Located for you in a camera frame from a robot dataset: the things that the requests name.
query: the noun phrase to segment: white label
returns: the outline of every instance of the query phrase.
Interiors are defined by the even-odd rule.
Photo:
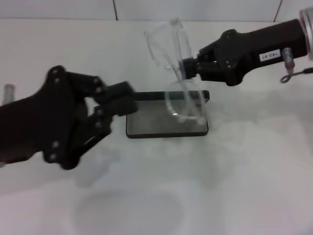
[[[280,55],[280,49],[273,50],[273,51],[261,54],[260,55],[260,61],[263,62],[263,61],[266,61],[266,60],[271,60],[271,59],[278,58],[280,56],[281,56]]]

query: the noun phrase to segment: label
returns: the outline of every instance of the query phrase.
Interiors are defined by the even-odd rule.
[[[278,57],[281,57],[280,49],[273,50],[264,54],[260,54],[260,61],[263,62],[263,61],[275,59]]]

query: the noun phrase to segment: white wall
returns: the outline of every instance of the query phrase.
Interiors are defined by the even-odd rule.
[[[115,0],[119,20],[265,21],[280,0]]]
[[[112,0],[0,0],[0,18],[115,20]]]
[[[313,7],[313,0],[283,0],[276,21],[283,22],[299,18],[300,10],[307,7]]]

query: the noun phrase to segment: table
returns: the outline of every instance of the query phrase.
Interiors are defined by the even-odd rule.
[[[162,91],[171,78],[154,67],[143,37],[157,24],[1,19],[0,87],[16,84],[16,98],[27,97],[61,64],[109,85],[128,80],[137,91]],[[197,53],[228,29],[271,23],[185,25]],[[311,65],[296,60],[296,70]],[[312,234],[313,80],[282,85],[284,74],[280,63],[250,72],[237,87],[202,82],[211,92],[206,137],[131,140],[125,117],[117,117],[113,133],[74,170],[40,153],[5,166],[0,233]]]

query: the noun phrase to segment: white table surface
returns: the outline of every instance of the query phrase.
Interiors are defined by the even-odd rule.
[[[128,80],[162,91],[171,78],[151,62],[143,32],[157,23],[0,20],[0,87],[35,93],[46,72]],[[194,53],[231,28],[271,23],[186,23]],[[297,70],[312,66],[296,60]],[[0,234],[311,235],[313,233],[313,80],[279,83],[284,65],[247,74],[211,92],[206,137],[131,140],[125,117],[74,170],[41,154],[0,170]]]

